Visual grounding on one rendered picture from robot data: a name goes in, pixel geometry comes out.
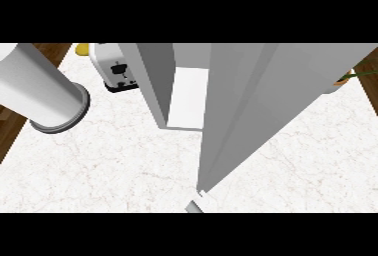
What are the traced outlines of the grey cabinet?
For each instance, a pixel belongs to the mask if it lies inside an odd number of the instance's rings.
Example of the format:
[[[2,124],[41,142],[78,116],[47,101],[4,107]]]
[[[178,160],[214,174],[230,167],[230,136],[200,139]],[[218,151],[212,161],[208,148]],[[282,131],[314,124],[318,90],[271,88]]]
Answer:
[[[121,43],[119,49],[159,129],[200,131],[209,43]]]

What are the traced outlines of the grey cabinet door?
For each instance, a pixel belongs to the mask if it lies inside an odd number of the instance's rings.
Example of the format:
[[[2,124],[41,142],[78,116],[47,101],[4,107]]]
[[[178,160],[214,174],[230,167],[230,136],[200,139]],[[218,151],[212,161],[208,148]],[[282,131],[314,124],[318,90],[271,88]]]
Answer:
[[[267,44],[237,105],[206,109],[196,190],[206,192],[323,94],[378,43]]]

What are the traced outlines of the white cylinder with grey rim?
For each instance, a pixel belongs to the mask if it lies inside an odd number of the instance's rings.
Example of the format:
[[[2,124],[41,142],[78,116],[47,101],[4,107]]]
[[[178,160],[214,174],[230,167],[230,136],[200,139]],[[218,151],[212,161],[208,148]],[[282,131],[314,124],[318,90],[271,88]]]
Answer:
[[[64,132],[87,114],[87,89],[69,81],[31,43],[0,43],[0,104],[45,134]]]

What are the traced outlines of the orange plant pot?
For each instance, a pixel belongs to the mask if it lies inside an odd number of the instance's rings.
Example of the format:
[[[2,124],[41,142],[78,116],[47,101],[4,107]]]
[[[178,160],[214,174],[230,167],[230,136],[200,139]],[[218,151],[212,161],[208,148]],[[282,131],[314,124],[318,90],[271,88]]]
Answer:
[[[342,75],[342,77],[336,80],[333,83],[333,86],[342,86],[346,82],[348,79],[352,77],[351,70]]]

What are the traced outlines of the green plant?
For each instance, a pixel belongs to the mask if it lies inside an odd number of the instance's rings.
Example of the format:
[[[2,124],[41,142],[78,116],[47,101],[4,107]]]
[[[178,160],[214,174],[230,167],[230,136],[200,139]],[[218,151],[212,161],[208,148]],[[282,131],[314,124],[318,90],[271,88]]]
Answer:
[[[378,62],[378,58],[367,59],[367,60],[361,60],[361,61],[355,64],[354,68],[355,68],[357,66],[366,64],[366,63],[376,63],[376,62]],[[352,77],[360,77],[360,76],[366,76],[366,75],[370,75],[370,74],[378,74],[378,70],[370,70],[370,71],[357,72],[357,73],[352,74]]]

